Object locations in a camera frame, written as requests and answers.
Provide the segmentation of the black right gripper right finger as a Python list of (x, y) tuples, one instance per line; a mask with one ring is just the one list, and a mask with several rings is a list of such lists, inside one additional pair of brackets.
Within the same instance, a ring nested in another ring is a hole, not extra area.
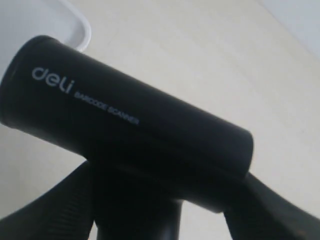
[(224, 211), (234, 240), (318, 240), (320, 220), (249, 173)]

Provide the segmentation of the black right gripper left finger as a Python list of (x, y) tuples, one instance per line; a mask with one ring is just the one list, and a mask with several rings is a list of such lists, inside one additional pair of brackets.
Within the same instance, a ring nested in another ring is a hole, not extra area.
[(48, 192), (2, 218), (0, 238), (87, 240), (93, 222), (93, 175), (86, 161)]

